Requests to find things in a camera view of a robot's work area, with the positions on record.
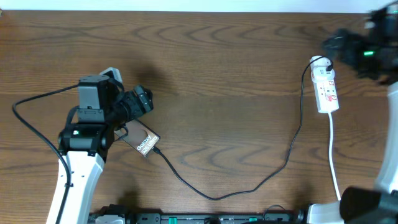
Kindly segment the bronze Galaxy smartphone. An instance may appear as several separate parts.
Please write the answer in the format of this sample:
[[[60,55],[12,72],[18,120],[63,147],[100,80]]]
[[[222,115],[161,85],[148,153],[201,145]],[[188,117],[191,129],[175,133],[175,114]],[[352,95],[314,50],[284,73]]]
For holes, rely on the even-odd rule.
[[[114,132],[118,138],[129,144],[133,149],[146,157],[160,141],[160,136],[144,123],[135,119],[126,123]]]

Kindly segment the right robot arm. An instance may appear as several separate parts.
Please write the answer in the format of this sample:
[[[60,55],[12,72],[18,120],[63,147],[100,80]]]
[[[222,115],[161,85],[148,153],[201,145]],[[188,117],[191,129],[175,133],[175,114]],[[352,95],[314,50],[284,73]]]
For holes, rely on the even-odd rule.
[[[340,28],[302,73],[327,118],[333,195],[293,223],[397,222],[397,2]]]

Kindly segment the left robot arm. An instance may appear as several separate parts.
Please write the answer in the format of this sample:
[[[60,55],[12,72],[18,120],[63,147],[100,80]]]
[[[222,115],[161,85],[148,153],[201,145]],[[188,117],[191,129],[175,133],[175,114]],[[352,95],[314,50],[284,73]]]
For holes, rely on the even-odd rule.
[[[58,135],[58,180],[47,223],[86,223],[96,184],[115,131],[153,110],[142,85],[125,91],[114,74],[89,75],[78,83],[79,104]]]

